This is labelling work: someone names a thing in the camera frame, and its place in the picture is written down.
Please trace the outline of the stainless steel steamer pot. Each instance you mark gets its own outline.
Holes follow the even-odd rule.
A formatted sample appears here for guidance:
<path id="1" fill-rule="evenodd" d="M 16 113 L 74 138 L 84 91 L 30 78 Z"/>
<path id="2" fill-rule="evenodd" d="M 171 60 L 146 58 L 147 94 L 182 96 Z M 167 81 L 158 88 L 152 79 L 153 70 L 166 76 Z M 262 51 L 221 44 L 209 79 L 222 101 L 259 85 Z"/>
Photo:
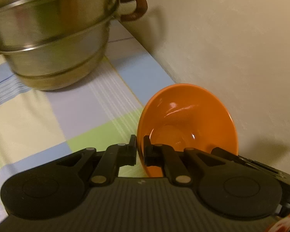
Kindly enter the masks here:
<path id="1" fill-rule="evenodd" d="M 0 54 L 29 87 L 67 87 L 101 62 L 110 22 L 132 1 L 135 10 L 119 19 L 135 21 L 147 0 L 0 0 Z"/>

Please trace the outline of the orange plastic bowl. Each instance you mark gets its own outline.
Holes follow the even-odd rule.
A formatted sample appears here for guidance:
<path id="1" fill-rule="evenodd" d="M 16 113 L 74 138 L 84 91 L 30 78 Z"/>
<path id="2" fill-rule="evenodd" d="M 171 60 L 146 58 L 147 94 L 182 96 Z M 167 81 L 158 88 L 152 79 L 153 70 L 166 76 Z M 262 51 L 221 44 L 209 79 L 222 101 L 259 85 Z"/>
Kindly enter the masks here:
<path id="1" fill-rule="evenodd" d="M 210 153 L 220 147 L 237 155 L 235 124 L 227 108 L 208 90 L 192 84 L 174 84 L 157 92 L 144 107 L 138 123 L 137 144 L 144 162 L 144 136 L 150 142 L 183 152 L 193 147 Z"/>

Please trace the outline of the checkered pastel tablecloth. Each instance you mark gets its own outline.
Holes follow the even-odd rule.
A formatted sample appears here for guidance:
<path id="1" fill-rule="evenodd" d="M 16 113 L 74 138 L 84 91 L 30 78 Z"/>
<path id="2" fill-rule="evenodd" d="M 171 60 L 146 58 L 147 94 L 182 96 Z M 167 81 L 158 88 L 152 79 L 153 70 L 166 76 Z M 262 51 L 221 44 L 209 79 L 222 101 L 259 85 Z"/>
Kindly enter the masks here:
<path id="1" fill-rule="evenodd" d="M 152 57 L 162 24 L 111 23 L 106 55 L 57 91 L 25 86 L 0 55 L 0 188 L 14 174 L 85 147 L 104 150 L 135 134 L 144 105 L 173 80 Z M 0 222 L 6 218 L 0 199 Z"/>

